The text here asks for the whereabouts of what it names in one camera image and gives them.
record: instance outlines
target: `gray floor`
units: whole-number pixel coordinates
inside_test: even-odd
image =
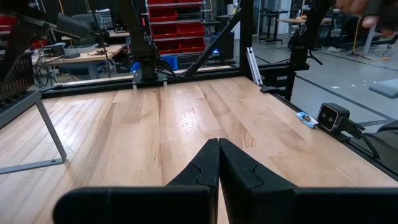
[[[253,50],[256,56],[272,63],[290,57],[289,50],[280,44],[265,46],[253,41]],[[379,59],[376,54],[382,55],[386,50],[386,45],[374,47],[368,56]],[[315,56],[323,65],[309,59],[310,70],[297,72],[292,103],[315,117],[322,103],[337,103],[349,109],[350,118],[365,125],[367,132],[375,132],[382,124],[398,119],[398,99],[368,90],[374,82],[398,78],[397,51],[398,46],[394,46],[385,54],[390,59],[382,62],[363,60],[346,52],[319,51]]]

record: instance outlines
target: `shelving unit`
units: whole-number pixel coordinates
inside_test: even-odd
[[[205,1],[147,0],[147,10],[149,12],[149,27],[154,42],[161,45],[162,48],[161,56],[188,56],[203,52],[205,29],[201,21],[204,19],[202,12],[205,11]],[[174,27],[177,28],[177,35],[175,35]],[[184,52],[182,52],[181,46],[187,45],[187,41],[190,43],[188,45],[192,45],[192,48],[184,48]],[[179,46],[178,50],[174,47],[176,42]]]

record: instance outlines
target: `person's hand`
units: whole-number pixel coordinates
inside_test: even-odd
[[[336,0],[336,7],[346,13],[362,15],[368,2],[369,0]],[[376,25],[379,19],[379,16],[367,16],[364,18],[362,26],[370,28]],[[394,35],[394,31],[389,29],[381,29],[381,32],[387,37]]]

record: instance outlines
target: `concrete floor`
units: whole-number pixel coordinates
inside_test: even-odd
[[[280,44],[265,46],[253,41],[253,50],[256,56],[272,63],[290,57],[289,50]],[[377,55],[386,50],[386,45],[372,48],[368,56],[379,59]],[[398,99],[368,90],[374,82],[398,78],[398,54],[395,52],[398,52],[398,45],[386,53],[390,59],[381,62],[363,60],[345,52],[316,52],[315,56],[323,65],[309,59],[310,70],[297,72],[292,103],[315,117],[322,103],[337,103],[349,109],[350,118],[366,126],[366,132],[375,132],[383,124],[398,119]]]

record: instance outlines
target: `wooden tabletop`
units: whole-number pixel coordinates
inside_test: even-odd
[[[106,48],[108,58],[111,59],[113,58],[117,53],[122,51],[123,45],[111,45]],[[51,60],[56,59],[56,57],[52,58],[45,58],[44,62],[49,62],[49,65],[60,65],[60,64],[66,64],[66,63],[78,63],[78,62],[95,62],[95,61],[102,61],[106,60],[106,56],[104,55],[94,55],[97,51],[100,51],[103,49],[95,49],[94,51],[90,53],[83,53],[80,54],[80,57],[77,58],[60,58],[58,60],[55,60],[53,62],[49,62]],[[37,62],[37,58],[32,58],[33,64],[35,65]]]
[[[331,18],[324,18],[322,23],[331,22]],[[305,23],[306,19],[278,19],[279,22],[289,22],[289,23]]]
[[[109,37],[128,37],[130,36],[129,32],[109,32]],[[61,37],[62,40],[73,40],[73,38],[70,37]]]
[[[68,154],[62,165],[0,175],[1,223],[51,223],[82,186],[165,185],[209,138],[228,138],[298,186],[398,183],[244,77],[44,100]],[[35,107],[0,130],[0,164],[58,157]],[[218,223],[227,223],[220,191]]]

